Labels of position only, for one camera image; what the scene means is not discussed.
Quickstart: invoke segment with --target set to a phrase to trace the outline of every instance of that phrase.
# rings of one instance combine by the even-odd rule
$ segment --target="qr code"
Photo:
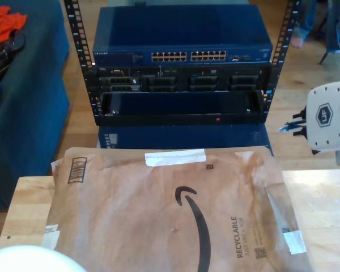
[[[266,248],[255,248],[256,259],[267,258]]]

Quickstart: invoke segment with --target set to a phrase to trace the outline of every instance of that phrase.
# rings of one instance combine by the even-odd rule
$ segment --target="barcode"
[[[256,259],[267,258],[266,248],[255,248]]]
[[[78,157],[72,161],[68,183],[80,182],[83,183],[84,172],[86,170],[87,158]]]

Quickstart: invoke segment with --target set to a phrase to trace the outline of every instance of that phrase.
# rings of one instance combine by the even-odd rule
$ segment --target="network switch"
[[[218,65],[269,62],[272,48],[255,5],[102,7],[93,55],[99,67]]]

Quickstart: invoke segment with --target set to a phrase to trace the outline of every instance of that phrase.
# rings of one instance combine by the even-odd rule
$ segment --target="robot logo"
[[[331,123],[331,119],[333,118],[333,110],[330,107],[329,103],[320,105],[317,113],[316,120],[318,125],[323,128],[324,126],[329,126]]]

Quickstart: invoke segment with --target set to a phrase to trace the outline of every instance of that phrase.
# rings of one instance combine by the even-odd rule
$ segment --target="blue couch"
[[[26,45],[0,82],[0,209],[20,176],[47,175],[69,101],[62,67],[69,52],[58,0],[0,0],[28,15]]]

